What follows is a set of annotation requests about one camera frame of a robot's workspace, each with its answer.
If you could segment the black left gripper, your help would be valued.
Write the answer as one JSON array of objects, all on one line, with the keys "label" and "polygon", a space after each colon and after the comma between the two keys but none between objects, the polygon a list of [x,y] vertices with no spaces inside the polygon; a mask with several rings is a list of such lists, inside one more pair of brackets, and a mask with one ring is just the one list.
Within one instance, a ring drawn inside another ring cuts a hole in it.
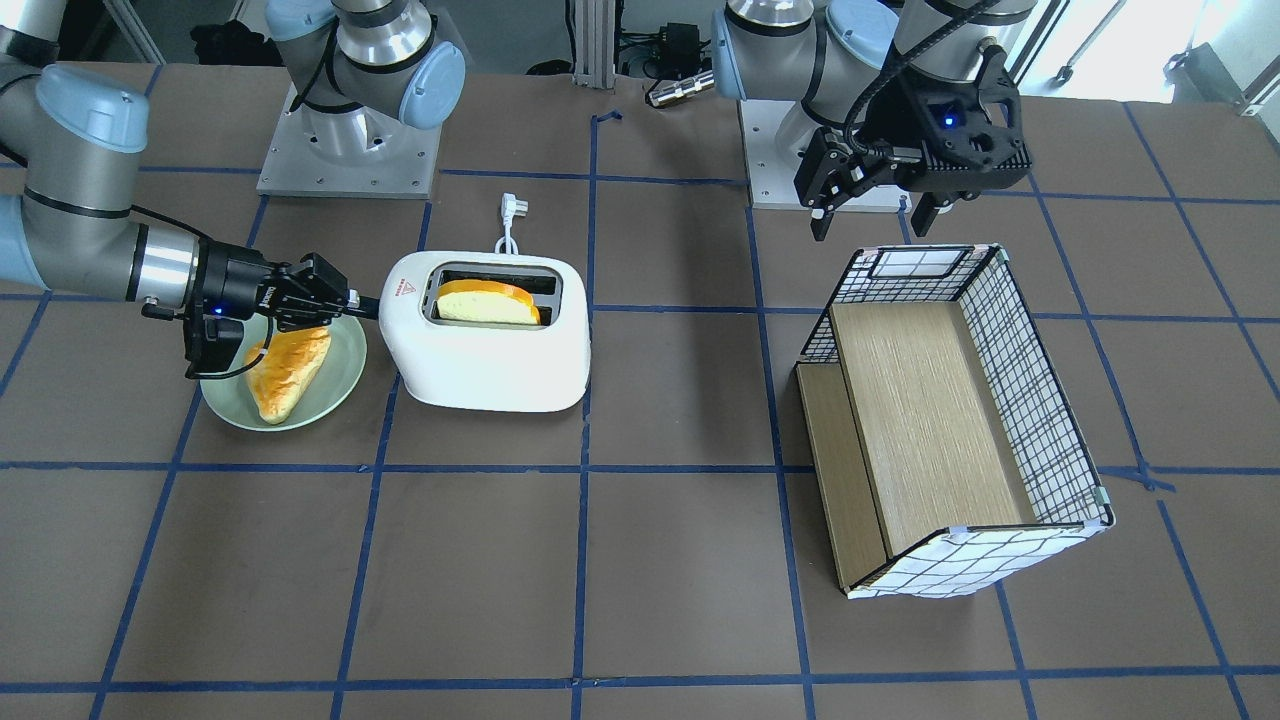
[{"label": "black left gripper", "polygon": [[[819,127],[812,135],[795,174],[797,200],[812,210],[810,232],[815,242],[826,240],[841,205],[879,186],[892,184],[905,190],[899,183],[901,172],[922,160],[902,91],[902,76],[891,79],[870,100],[865,119],[852,137],[860,143],[858,149],[845,142],[842,132]],[[984,191],[915,192],[922,196],[910,217],[911,232],[918,238],[925,237],[945,204],[974,199]]]}]

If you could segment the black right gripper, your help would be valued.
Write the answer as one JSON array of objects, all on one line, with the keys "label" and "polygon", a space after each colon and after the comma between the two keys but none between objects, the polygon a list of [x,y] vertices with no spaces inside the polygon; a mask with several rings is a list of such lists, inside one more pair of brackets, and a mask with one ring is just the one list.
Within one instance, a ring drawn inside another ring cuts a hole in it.
[{"label": "black right gripper", "polygon": [[198,243],[197,318],[264,315],[288,332],[326,325],[342,314],[378,320],[380,299],[353,293],[346,275],[316,252],[296,263],[270,263],[253,249],[214,240]]}]

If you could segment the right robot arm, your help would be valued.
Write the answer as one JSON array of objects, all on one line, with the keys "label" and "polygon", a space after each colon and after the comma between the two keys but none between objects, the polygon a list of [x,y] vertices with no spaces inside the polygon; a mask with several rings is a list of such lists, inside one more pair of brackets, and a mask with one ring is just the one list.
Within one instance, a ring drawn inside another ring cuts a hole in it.
[{"label": "right robot arm", "polygon": [[[26,168],[3,197],[3,279],[140,301],[200,338],[257,314],[293,331],[378,304],[319,256],[270,263],[250,249],[133,220],[147,97],[58,59],[63,1],[3,5],[3,151]],[[269,36],[307,117],[378,118],[430,131],[454,110],[467,56],[426,1],[269,1]]]}]

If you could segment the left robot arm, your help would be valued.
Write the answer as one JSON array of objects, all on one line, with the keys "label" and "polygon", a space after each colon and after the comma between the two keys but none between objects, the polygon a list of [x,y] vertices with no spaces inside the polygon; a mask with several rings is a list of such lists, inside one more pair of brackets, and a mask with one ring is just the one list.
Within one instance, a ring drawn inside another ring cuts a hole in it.
[{"label": "left robot arm", "polygon": [[1033,158],[1006,44],[1032,1],[728,1],[712,72],[735,100],[792,101],[812,123],[794,174],[812,236],[873,188],[918,193],[911,229],[1025,178]]}]

